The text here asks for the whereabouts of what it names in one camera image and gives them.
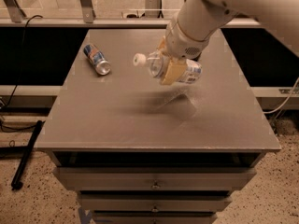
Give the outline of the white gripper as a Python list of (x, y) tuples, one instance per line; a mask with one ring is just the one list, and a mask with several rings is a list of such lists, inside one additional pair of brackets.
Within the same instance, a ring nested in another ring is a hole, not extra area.
[[(183, 33), (178, 24), (178, 17), (175, 16), (168, 23), (165, 36), (162, 37), (157, 50), (163, 55), (167, 53), (171, 57), (178, 59), (198, 58), (204, 48), (208, 45), (209, 39), (196, 40)], [(167, 66), (165, 74), (160, 80), (161, 85), (172, 85), (185, 72), (187, 63), (185, 60), (171, 60)]]

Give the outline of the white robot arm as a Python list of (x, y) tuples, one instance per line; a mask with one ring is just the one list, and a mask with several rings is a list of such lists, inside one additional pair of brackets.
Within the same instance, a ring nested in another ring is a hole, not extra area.
[(299, 0), (186, 0), (168, 23), (158, 50), (166, 57), (163, 85), (184, 74), (188, 59), (198, 57), (216, 30), (236, 14), (245, 14), (299, 55)]

